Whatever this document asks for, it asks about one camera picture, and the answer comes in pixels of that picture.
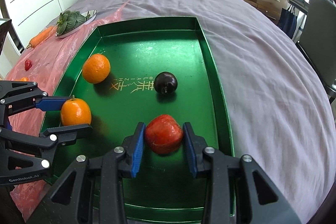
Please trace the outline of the smooth orange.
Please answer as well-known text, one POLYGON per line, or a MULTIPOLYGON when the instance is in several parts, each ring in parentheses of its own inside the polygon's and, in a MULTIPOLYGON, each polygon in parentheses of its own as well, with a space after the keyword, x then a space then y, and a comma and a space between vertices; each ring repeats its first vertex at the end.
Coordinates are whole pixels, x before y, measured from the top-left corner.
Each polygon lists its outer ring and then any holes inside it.
POLYGON ((72 96, 62 105, 60 119, 63 126, 91 124, 92 114, 84 100, 72 96))

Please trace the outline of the large wrinkled orange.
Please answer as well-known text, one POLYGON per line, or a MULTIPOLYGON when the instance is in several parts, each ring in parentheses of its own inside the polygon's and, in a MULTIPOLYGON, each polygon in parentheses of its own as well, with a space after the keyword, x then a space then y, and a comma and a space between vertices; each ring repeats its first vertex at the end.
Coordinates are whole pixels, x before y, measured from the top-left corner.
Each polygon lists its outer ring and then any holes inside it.
POLYGON ((90 84, 103 82, 109 74, 110 62, 100 53, 96 53, 88 58, 82 67, 82 76, 90 84))

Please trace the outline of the red fruit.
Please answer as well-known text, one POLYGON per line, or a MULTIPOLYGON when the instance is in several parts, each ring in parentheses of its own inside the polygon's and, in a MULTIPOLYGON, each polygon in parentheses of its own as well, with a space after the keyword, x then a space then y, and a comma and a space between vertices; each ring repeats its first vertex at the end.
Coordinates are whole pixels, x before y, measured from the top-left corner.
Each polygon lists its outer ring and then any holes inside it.
POLYGON ((28 71, 33 66, 33 63, 30 59, 25 60, 25 71, 28 71))
POLYGON ((166 155, 179 149, 183 131, 172 116, 162 114, 146 126, 144 137, 153 152, 166 155))

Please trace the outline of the green metal tray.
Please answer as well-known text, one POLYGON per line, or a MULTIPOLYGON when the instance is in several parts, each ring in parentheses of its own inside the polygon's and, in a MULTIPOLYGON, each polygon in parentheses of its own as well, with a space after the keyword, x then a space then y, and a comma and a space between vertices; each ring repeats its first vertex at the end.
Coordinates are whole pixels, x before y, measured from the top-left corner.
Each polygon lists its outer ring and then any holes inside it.
MULTIPOLYGON (((207 144, 233 155, 232 132, 221 81, 197 18, 171 16, 126 20, 98 26, 68 65, 57 96, 83 99, 92 113, 92 134, 60 148, 53 184, 78 155, 92 159, 119 146, 139 122, 162 114, 190 122, 207 144), (99 84, 82 76, 82 67, 100 53, 110 74, 99 84), (153 83, 161 72, 177 78, 177 90, 159 94, 153 83)), ((145 147, 139 172, 123 181, 126 216, 157 223, 198 223, 206 194, 204 179, 193 178, 183 149, 160 156, 145 147)))

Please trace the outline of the dark purple plum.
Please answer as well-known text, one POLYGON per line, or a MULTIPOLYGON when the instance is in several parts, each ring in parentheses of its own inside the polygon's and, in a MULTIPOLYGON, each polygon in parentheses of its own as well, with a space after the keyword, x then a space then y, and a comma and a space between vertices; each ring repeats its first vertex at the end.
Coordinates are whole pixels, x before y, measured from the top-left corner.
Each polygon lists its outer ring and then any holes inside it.
POLYGON ((177 90, 178 81, 172 73, 161 72, 155 77, 153 86, 159 94, 171 94, 177 90))

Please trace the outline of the pink plastic sheet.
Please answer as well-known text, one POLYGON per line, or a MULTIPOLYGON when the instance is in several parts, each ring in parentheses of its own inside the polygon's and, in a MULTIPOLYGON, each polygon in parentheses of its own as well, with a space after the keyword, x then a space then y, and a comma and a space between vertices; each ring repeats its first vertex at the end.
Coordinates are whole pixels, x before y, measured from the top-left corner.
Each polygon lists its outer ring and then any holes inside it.
MULTIPOLYGON (((48 38, 34 49, 23 52, 17 64, 6 76, 7 80, 20 80, 28 77, 38 83, 38 87, 48 94, 56 89, 66 67, 79 50, 84 40, 100 25, 118 22, 122 19, 124 3, 118 9, 109 10, 101 19, 86 24, 73 35, 60 39, 52 31, 48 38), (25 60, 33 66, 25 71, 25 60)), ((50 186, 43 180, 15 186, 1 187, 1 223, 25 223, 45 196, 50 186)))

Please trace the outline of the orange carrot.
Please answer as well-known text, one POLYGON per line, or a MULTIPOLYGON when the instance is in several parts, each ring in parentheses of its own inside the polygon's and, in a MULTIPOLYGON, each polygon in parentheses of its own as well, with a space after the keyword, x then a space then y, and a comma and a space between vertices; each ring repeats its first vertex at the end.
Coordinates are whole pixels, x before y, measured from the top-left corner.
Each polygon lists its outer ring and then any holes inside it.
POLYGON ((34 36, 30 42, 27 45, 28 48, 35 48, 37 45, 39 45, 41 42, 43 42, 46 38, 48 38, 49 34, 55 29, 54 26, 49 26, 39 32, 36 36, 34 36))

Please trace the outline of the green leafy vegetable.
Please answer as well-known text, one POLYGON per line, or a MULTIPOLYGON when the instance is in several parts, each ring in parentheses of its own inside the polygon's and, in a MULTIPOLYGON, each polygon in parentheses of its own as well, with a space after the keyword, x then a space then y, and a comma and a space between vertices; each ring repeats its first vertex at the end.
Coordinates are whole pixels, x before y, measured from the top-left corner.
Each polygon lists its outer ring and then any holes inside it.
POLYGON ((61 12, 56 23, 56 36, 62 36, 73 31, 91 18, 89 14, 82 15, 80 11, 61 12))

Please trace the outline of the silver oval plate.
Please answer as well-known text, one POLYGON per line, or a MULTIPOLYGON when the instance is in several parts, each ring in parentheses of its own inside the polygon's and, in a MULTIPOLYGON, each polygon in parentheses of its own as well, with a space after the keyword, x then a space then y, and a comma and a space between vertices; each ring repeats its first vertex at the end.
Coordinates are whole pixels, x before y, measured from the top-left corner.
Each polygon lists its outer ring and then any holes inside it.
POLYGON ((57 38, 66 38, 80 30, 80 28, 92 22, 97 15, 96 10, 89 10, 81 13, 80 11, 66 10, 61 12, 56 23, 57 38))

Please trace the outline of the grey office chair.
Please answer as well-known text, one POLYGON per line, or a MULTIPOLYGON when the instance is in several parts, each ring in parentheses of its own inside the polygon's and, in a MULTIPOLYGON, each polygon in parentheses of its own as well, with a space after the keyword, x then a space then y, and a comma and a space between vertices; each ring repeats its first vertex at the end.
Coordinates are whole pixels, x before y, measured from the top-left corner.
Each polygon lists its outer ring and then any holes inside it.
POLYGON ((335 100, 335 4, 310 0, 306 22, 296 46, 317 73, 329 102, 335 100))

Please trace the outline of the blue bag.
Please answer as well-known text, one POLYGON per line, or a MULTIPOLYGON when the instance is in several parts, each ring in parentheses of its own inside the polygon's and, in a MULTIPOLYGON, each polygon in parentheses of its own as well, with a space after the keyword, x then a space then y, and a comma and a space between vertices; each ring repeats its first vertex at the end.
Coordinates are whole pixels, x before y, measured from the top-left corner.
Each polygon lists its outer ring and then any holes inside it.
POLYGON ((282 9, 277 26, 290 39, 293 38, 297 27, 297 16, 295 15, 295 7, 293 5, 290 5, 287 9, 282 9))

